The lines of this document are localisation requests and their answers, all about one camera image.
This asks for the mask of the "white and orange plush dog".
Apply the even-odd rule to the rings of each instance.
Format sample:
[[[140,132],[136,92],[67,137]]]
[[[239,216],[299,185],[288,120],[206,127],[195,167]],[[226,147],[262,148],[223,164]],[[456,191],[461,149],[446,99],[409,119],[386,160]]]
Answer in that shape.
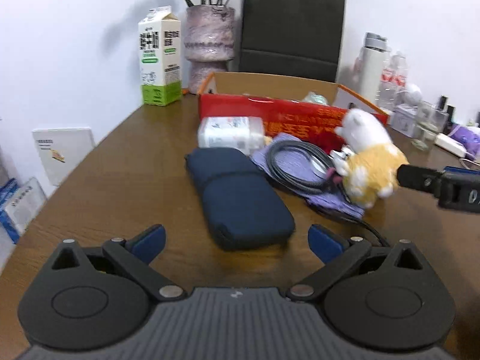
[[[330,157],[350,201],[370,209],[377,200],[390,197],[399,188],[397,171],[408,160],[383,124],[374,115],[352,108],[335,133],[345,144],[340,151],[332,150]]]

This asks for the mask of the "purple knitted cloth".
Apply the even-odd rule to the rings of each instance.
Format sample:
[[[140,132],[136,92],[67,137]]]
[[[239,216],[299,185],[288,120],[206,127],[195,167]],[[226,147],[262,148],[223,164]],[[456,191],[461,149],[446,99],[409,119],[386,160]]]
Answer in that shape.
[[[332,159],[320,147],[280,133],[250,159],[275,183],[320,211],[361,219],[365,210],[347,198],[335,180]]]

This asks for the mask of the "navy blue fabric pouch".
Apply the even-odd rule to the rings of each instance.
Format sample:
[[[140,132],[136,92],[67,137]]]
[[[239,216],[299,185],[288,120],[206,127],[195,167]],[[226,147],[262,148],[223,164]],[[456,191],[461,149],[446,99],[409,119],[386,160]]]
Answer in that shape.
[[[234,148],[197,148],[185,168],[199,195],[211,238],[222,250],[286,244],[295,220],[264,173]]]

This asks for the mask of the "white wet wipes pack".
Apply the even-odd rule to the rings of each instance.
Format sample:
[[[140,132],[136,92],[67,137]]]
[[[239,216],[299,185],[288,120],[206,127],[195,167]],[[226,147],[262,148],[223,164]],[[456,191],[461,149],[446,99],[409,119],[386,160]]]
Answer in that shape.
[[[260,117],[206,117],[200,123],[199,148],[234,148],[251,155],[264,146],[264,123]]]

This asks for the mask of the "white power strip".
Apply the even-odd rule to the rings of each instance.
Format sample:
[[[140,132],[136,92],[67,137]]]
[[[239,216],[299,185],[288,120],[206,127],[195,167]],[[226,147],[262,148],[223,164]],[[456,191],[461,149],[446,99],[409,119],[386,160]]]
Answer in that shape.
[[[452,139],[450,136],[440,133],[436,136],[434,144],[447,152],[455,155],[457,158],[465,158],[467,150],[458,141]]]

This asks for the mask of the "clear drinking glass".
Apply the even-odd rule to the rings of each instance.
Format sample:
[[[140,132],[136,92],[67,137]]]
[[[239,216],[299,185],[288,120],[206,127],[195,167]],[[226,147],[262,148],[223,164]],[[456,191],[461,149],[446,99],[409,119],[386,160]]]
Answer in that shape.
[[[416,112],[416,130],[412,144],[422,151],[429,151],[434,145],[436,137],[442,133],[448,113],[439,110],[436,105],[421,101]]]

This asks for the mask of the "purple tissue pack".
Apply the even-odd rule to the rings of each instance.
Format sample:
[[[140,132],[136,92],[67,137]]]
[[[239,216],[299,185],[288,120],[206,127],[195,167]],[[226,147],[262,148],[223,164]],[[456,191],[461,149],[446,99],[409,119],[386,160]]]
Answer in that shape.
[[[466,158],[474,160],[479,156],[480,137],[472,129],[460,124],[453,124],[448,135],[465,147]]]

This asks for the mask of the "white tin box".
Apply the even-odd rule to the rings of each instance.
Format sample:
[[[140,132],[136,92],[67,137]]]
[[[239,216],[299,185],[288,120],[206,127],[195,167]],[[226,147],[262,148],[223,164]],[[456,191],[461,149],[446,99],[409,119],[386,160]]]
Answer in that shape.
[[[394,108],[391,116],[391,127],[412,138],[416,129],[416,112],[417,108],[408,104],[400,104]]]

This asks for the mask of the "dark small bottles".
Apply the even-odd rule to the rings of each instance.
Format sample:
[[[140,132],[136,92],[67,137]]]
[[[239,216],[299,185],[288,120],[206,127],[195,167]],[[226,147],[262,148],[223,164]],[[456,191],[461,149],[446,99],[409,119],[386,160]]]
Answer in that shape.
[[[454,106],[448,104],[447,96],[442,95],[439,98],[437,109],[447,115],[446,124],[447,125],[450,124],[452,122],[452,117],[453,117],[455,108]]]

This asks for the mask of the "white round lamp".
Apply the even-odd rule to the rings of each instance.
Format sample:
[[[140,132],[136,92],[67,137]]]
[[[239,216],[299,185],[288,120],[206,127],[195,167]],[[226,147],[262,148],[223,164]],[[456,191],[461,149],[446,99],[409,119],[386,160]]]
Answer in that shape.
[[[400,95],[402,103],[411,107],[417,107],[423,98],[420,87],[413,83],[407,83]]]

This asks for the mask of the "clear plastic water bottle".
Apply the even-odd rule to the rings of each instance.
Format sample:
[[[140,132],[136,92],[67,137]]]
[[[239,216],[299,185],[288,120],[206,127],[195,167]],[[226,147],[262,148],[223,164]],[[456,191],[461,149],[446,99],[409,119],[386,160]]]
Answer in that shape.
[[[382,71],[381,81],[377,93],[377,105],[392,111],[395,95],[404,88],[408,76],[408,64],[405,53],[397,51],[391,55]]]

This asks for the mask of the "blue white package stack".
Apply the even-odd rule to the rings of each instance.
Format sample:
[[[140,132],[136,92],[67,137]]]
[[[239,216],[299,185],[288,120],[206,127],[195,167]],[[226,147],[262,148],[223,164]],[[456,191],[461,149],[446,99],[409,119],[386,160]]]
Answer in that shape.
[[[1,187],[1,228],[16,245],[47,201],[38,180],[23,185],[11,178]]]

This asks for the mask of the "red cardboard box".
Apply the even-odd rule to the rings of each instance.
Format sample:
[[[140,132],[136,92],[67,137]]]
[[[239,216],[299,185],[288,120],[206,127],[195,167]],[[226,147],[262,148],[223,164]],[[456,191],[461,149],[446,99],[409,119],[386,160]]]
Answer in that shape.
[[[310,92],[323,95],[328,106],[302,102]],[[358,107],[383,125],[388,115],[344,85],[294,76],[248,72],[214,72],[198,91],[199,117],[260,117],[268,137],[287,133],[311,142],[326,152],[340,150],[335,134],[344,114]]]

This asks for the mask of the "pink marbled vase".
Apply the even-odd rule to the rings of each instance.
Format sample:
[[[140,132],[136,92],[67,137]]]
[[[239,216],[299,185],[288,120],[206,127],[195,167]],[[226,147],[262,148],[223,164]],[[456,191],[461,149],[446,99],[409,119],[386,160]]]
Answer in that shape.
[[[226,6],[187,8],[184,46],[191,94],[197,94],[211,73],[227,71],[234,58],[234,16],[235,10]]]

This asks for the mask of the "white green milk carton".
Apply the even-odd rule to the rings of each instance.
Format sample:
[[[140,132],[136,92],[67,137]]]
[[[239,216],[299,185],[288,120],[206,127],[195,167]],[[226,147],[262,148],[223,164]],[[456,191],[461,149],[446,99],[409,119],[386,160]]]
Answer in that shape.
[[[181,22],[170,6],[138,23],[138,57],[145,105],[165,107],[182,97]]]

